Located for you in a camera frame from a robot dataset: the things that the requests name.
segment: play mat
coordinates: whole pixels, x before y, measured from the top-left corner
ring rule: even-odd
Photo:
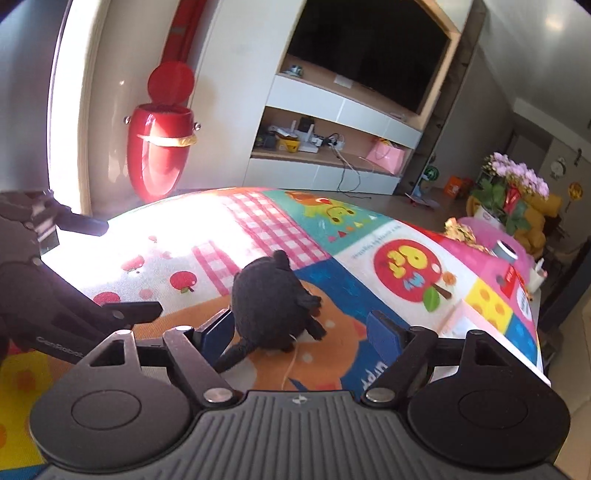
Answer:
[[[359,395],[388,366],[368,340],[380,310],[401,326],[444,336],[486,329],[540,373],[540,351],[515,270],[439,234],[348,203],[304,192],[225,189],[163,200],[109,222],[93,238],[60,233],[43,260],[95,302],[157,300],[163,315],[138,338],[176,325],[199,326],[228,307],[234,275],[283,249],[305,287],[322,297],[317,319],[294,353],[256,351],[224,374],[235,388],[347,389]],[[36,399],[69,368],[39,352],[12,351],[0,369],[0,479],[28,479],[42,458],[28,434]]]

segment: pink gingham pattern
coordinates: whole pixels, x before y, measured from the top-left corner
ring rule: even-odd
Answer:
[[[330,258],[299,225],[262,193],[237,193],[226,197],[223,203],[263,255],[285,250],[294,270]]]
[[[220,250],[214,242],[193,247],[192,251],[220,295],[229,295],[234,282],[234,275],[240,271],[238,265]]]
[[[330,258],[306,232],[267,197],[259,192],[220,196],[252,245],[242,251],[240,260],[233,259],[228,250],[210,240],[193,248],[193,255],[221,295],[227,295],[234,275],[247,263],[275,250],[284,250],[290,257],[291,268],[298,270]]]

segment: black tv screen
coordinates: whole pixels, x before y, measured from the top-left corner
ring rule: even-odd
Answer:
[[[308,0],[288,53],[419,113],[448,42],[415,0]]]

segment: pink bag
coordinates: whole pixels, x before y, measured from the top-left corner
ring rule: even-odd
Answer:
[[[404,150],[393,147],[387,141],[377,140],[366,159],[397,175],[402,169]]]

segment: stuffed animal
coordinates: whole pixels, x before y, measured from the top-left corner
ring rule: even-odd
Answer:
[[[232,287],[232,311],[241,339],[217,360],[215,370],[225,372],[258,348],[291,352],[304,330],[321,340],[326,330],[310,314],[320,302],[292,272],[283,250],[249,263],[236,274]]]

